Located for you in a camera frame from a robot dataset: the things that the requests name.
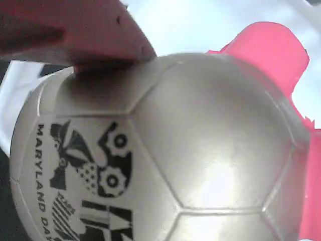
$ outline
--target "gear graphic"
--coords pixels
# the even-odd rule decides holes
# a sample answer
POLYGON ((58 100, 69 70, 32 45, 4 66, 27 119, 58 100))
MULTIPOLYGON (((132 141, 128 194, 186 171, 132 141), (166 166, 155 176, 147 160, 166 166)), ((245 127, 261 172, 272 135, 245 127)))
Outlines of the gear graphic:
POLYGON ((118 128, 108 134, 106 146, 113 156, 125 157, 128 153, 127 136, 118 131, 118 128))
POLYGON ((119 168, 107 167, 100 173, 99 185, 107 195, 117 197, 126 189, 126 180, 127 178, 119 168))

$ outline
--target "hexagon panel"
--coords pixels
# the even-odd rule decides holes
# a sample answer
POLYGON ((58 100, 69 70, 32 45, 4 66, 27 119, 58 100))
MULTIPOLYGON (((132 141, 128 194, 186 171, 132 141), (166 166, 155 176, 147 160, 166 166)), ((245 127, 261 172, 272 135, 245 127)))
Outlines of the hexagon panel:
POLYGON ((277 240, 260 214, 188 216, 182 215, 169 241, 277 240))
POLYGON ((171 68, 133 123, 185 207, 259 207, 291 136, 260 82, 268 80, 221 58, 194 55, 171 68))
POLYGON ((297 240, 304 201, 307 152, 294 149, 265 212, 282 240, 297 240))

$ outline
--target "printed logo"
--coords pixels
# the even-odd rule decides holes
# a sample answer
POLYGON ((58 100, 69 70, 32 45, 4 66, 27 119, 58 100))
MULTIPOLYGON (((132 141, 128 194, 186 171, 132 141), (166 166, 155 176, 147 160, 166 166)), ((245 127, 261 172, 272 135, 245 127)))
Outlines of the printed logo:
POLYGON ((82 201, 80 218, 65 197, 58 193, 52 216, 59 237, 54 241, 133 241, 132 212, 128 209, 82 201), (89 214, 99 211, 100 216, 89 214))
POLYGON ((81 134, 70 130, 70 121, 63 125, 52 124, 50 135, 59 154, 58 167, 50 179, 52 188, 67 190, 65 170, 71 166, 82 184, 95 195, 113 198, 126 191, 132 172, 132 152, 127 146, 127 136, 119 132, 116 122, 111 123, 97 141, 107 159, 105 166, 95 162, 81 134), (67 141, 68 132, 71 132, 71 138, 67 141), (75 155, 75 151, 80 152, 82 157, 75 155))

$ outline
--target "ball panel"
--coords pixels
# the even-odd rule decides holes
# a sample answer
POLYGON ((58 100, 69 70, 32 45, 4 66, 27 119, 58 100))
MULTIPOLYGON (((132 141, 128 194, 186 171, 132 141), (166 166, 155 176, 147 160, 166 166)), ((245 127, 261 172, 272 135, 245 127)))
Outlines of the ball panel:
POLYGON ((297 240, 304 201, 304 180, 307 152, 296 149, 290 153, 282 179, 274 187, 264 208, 282 240, 297 240))
POLYGON ((165 239, 179 207, 126 118, 46 115, 38 125, 20 185, 39 229, 45 217, 61 239, 87 240, 93 222, 105 238, 126 229, 128 240, 165 239))
POLYGON ((43 94, 40 99, 39 113, 50 114, 55 108, 55 99, 61 84, 72 75, 74 69, 72 67, 66 68, 56 72, 54 75, 48 77, 46 87, 43 89, 43 94))
POLYGON ((30 215, 30 211, 24 201, 24 197, 21 192, 19 183, 12 178, 11 178, 11 190, 12 190, 12 195, 13 195, 13 199, 15 202, 15 206, 16 206, 19 218, 24 228, 26 229, 27 234, 29 235, 31 240, 35 240, 35 241, 44 240, 43 236, 41 235, 37 226, 35 225, 33 218, 30 215))
POLYGON ((182 215, 169 241, 277 241, 259 214, 188 216, 182 215))
POLYGON ((26 100, 15 125, 10 151, 10 176, 15 180, 19 178, 24 160, 25 144, 28 142, 29 135, 38 118, 38 101, 45 84, 46 82, 39 85, 26 100))
POLYGON ((164 57, 90 79, 88 76, 70 78, 58 92, 54 112, 67 116, 128 113, 158 77, 175 64, 173 58, 164 57))
POLYGON ((231 61, 194 55, 167 71, 133 113, 188 207, 261 206, 291 145, 265 86, 231 61))

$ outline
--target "pink object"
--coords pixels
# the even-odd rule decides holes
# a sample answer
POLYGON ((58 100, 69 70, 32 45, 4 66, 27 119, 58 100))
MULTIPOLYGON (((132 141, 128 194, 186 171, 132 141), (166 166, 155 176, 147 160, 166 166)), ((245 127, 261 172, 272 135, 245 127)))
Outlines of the pink object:
POLYGON ((307 68, 309 57, 295 35, 285 26, 258 22, 245 28, 230 44, 220 51, 253 64, 270 77, 290 101, 303 124, 310 130, 310 150, 307 165, 305 200, 301 223, 301 239, 321 240, 321 130, 314 121, 300 115, 291 95, 307 68))

